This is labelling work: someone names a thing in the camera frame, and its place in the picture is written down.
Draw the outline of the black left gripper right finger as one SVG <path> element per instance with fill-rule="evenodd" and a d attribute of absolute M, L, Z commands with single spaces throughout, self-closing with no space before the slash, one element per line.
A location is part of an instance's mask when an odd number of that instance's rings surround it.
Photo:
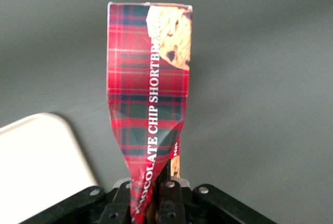
<path fill-rule="evenodd" d="M 171 167 L 165 165 L 158 177 L 156 222 L 160 224 L 186 223 L 181 185 L 171 179 Z"/>

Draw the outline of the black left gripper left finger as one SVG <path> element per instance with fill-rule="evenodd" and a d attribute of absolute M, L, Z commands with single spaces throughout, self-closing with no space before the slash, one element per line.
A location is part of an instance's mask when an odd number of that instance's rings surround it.
<path fill-rule="evenodd" d="M 100 217 L 100 223 L 131 223 L 130 182 L 117 182 L 107 194 L 107 203 Z"/>

